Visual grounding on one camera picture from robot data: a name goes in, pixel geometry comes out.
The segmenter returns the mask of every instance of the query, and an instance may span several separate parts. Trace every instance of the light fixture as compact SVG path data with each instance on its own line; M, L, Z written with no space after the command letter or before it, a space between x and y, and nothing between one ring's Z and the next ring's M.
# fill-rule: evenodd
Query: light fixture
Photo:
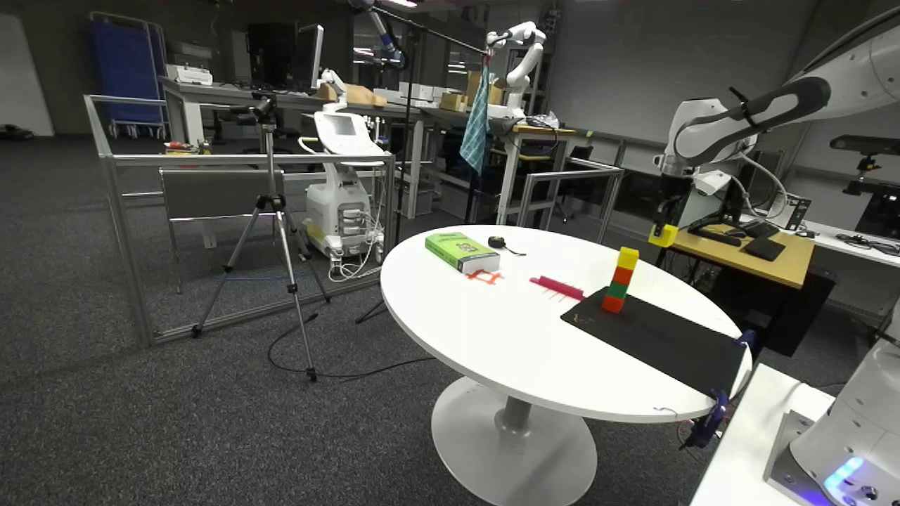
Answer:
M395 5L403 5L403 7L416 7L419 3L413 0L391 0Z

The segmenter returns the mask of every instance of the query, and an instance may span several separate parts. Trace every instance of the table pedestal base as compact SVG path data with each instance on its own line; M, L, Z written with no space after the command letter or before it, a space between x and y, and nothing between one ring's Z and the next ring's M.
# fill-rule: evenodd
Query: table pedestal base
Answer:
M597 476L597 445L583 419L506 400L467 377L440 397L430 433L450 476L488 504L566 506Z

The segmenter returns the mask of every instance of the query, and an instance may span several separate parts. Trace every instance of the monitor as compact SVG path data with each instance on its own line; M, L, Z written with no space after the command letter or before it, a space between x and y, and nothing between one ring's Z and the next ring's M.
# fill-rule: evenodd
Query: monitor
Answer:
M249 24L254 86L316 90L323 27L296 23Z

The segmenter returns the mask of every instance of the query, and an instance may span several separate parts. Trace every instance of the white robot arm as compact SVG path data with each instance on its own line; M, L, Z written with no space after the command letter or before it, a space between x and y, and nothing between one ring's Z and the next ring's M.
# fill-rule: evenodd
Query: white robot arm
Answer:
M900 102L897 16L900 7L893 7L855 27L784 86L739 106L683 102L659 165L665 173L692 173L745 154L768 128ZM797 495L803 504L900 504L900 329L888 335L872 346L827 416L784 450L817 485Z
M524 93L528 90L528 74L541 64L544 57L544 40L545 34L535 23L513 24L505 34L489 30L488 48L505 48L505 44L528 44L526 57L506 74L506 106L514 117L524 117Z
M753 102L732 110L717 99L683 102L670 127L665 172L680 173L732 161L753 147L756 135L784 123L841 117L900 102L900 27L880 30L894 16L900 16L897 7L862 24L784 86Z
M378 15L374 0L367 0L367 15L370 15L370 20L372 20L372 24L374 24L374 30L378 30L378 36L384 41L384 48L378 50L378 58L384 64L391 64L391 67L405 67L405 57L398 48L395 34L386 27L384 16Z

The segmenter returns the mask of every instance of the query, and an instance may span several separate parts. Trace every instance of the white round table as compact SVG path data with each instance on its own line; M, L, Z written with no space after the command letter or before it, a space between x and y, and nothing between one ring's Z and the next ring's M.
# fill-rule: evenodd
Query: white round table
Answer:
M502 275L467 279L426 246L427 234L461 230L488 245L505 237ZM437 402L433 445L488 504L573 504L597 476L583 416L630 424L686 421L713 400L597 339L559 315L576 301L528 279L550 275L585 294L610 283L618 249L505 225L440 227L398 245L384 265L395 321L460 373ZM707 329L739 338L734 321L680 279L638 260L627 294ZM734 391L749 379L745 355Z

